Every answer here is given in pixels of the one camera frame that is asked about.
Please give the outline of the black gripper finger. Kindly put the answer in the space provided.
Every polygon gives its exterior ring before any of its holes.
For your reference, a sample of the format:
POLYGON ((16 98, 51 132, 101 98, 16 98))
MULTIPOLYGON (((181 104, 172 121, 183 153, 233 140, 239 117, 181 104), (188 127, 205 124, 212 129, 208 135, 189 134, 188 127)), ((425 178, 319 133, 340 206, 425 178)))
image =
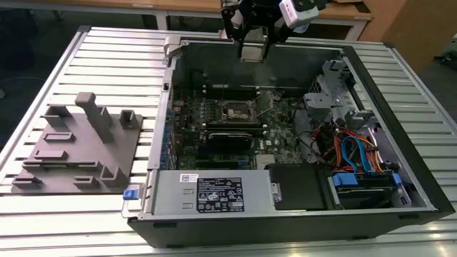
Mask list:
POLYGON ((280 18, 273 24, 267 26, 265 57, 269 54, 271 46, 285 42, 288 37, 288 26, 284 18, 280 18))
POLYGON ((241 58, 245 36, 251 30, 251 21, 245 20, 237 8, 221 9, 224 30, 228 39, 237 42, 237 57, 241 58))

